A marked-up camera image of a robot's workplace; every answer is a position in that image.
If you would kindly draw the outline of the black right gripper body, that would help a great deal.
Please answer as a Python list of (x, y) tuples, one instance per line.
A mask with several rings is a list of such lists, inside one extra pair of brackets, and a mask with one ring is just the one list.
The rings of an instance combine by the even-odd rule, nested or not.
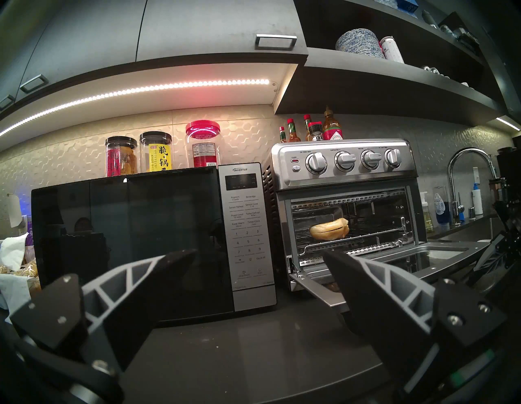
[(506, 227), (503, 235), (503, 279), (517, 279), (520, 276), (520, 232), (516, 227)]

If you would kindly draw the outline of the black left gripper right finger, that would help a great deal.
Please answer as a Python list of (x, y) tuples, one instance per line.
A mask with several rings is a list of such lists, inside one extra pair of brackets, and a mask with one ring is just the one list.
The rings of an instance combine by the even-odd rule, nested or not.
[(324, 258), (394, 381), (393, 398), (475, 398), (500, 367), (507, 317), (476, 290), (344, 253)]

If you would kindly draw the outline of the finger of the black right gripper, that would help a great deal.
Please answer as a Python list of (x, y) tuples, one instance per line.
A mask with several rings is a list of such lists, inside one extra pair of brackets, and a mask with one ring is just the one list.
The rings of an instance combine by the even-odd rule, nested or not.
[(504, 286), (509, 271), (509, 242), (506, 238), (495, 238), (467, 275), (467, 286)]
[(499, 219), (509, 234), (515, 234), (515, 202), (497, 200), (493, 203)]

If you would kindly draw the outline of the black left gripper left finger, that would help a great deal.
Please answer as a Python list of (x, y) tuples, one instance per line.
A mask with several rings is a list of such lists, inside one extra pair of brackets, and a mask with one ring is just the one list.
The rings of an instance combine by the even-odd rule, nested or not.
[(92, 365), (126, 370), (180, 286), (197, 250), (117, 266), (84, 283), (65, 274), (10, 315), (21, 338)]

